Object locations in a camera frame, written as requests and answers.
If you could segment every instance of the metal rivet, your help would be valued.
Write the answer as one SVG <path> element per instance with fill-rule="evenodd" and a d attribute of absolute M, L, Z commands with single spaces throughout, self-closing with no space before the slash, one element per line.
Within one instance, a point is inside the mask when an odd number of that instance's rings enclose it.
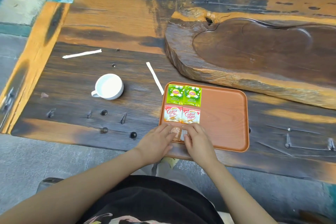
<path fill-rule="evenodd" d="M 103 128 L 100 129 L 100 132 L 101 132 L 102 134 L 106 134 L 106 133 L 108 132 L 108 128 L 103 127 Z"/>
<path fill-rule="evenodd" d="M 132 138 L 132 139 L 135 139 L 137 137 L 137 133 L 136 132 L 131 132 L 129 137 Z"/>

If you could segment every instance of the white cup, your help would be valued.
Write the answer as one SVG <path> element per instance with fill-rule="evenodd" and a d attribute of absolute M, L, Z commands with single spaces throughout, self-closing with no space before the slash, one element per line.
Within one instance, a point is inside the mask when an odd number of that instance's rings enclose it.
<path fill-rule="evenodd" d="M 124 84 L 116 74 L 104 74 L 98 79 L 94 88 L 95 90 L 91 92 L 93 97 L 112 100 L 120 97 L 124 91 Z"/>

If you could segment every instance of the orange plastic tray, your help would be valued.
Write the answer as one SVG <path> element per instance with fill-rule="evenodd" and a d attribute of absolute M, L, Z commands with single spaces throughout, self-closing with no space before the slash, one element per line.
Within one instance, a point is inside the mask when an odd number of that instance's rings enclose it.
<path fill-rule="evenodd" d="M 164 122 L 164 106 L 174 105 L 166 103 L 169 84 L 202 88 L 201 107 L 184 106 L 201 110 L 199 124 L 206 129 L 214 148 L 236 152 L 244 152 L 249 148 L 247 97 L 244 92 L 185 82 L 170 82 L 165 87 L 159 124 Z M 178 122 L 167 123 L 177 127 L 183 126 Z"/>

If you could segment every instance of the white paper strip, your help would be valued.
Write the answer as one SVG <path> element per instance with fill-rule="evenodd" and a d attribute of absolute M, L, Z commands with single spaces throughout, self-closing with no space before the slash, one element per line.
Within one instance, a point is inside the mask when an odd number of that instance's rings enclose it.
<path fill-rule="evenodd" d="M 154 77 L 154 81 L 156 82 L 156 85 L 158 86 L 159 90 L 161 91 L 161 95 L 163 95 L 164 90 L 159 82 L 159 79 L 156 77 L 156 74 L 151 66 L 151 64 L 149 62 L 146 62 L 146 65 L 148 66 L 150 72 L 152 73 L 153 77 Z"/>
<path fill-rule="evenodd" d="M 68 59 L 68 58 L 74 58 L 74 57 L 79 57 L 79 56 L 84 56 L 84 55 L 89 55 L 89 54 L 94 54 L 94 53 L 99 53 L 99 52 L 102 52 L 102 50 L 99 49 L 99 50 L 96 50 L 96 51 L 89 51 L 89 52 L 82 52 L 82 53 L 78 53 L 78 54 L 65 55 L 62 58 Z"/>

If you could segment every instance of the dark wood table surface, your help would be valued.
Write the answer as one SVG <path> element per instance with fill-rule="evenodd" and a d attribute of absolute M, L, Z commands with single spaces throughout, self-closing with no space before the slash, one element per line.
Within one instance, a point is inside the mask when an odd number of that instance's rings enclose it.
<path fill-rule="evenodd" d="M 225 5 L 196 0 L 75 0 L 47 64 L 12 135 L 38 140 L 130 150 L 159 122 L 162 95 L 146 66 L 150 62 L 165 86 L 171 81 L 194 82 L 183 77 L 164 54 L 166 24 L 181 6 L 200 5 L 210 11 L 228 8 L 251 12 L 286 13 L 286 0 L 236 0 Z M 295 0 L 296 9 L 305 0 Z M 312 0 L 314 6 L 324 0 Z M 302 8 L 303 14 L 315 11 Z M 102 53 L 62 59 L 62 56 L 102 48 Z M 97 79 L 115 73 L 124 93 L 109 101 L 91 97 Z M 245 91 L 248 97 L 250 148 L 245 153 L 216 150 L 227 166 L 302 179 L 336 183 L 336 154 L 326 149 L 336 138 L 336 111 Z M 124 124 L 121 120 L 126 115 Z M 130 138 L 136 132 L 135 139 Z M 183 144 L 174 143 L 169 156 L 190 159 Z"/>

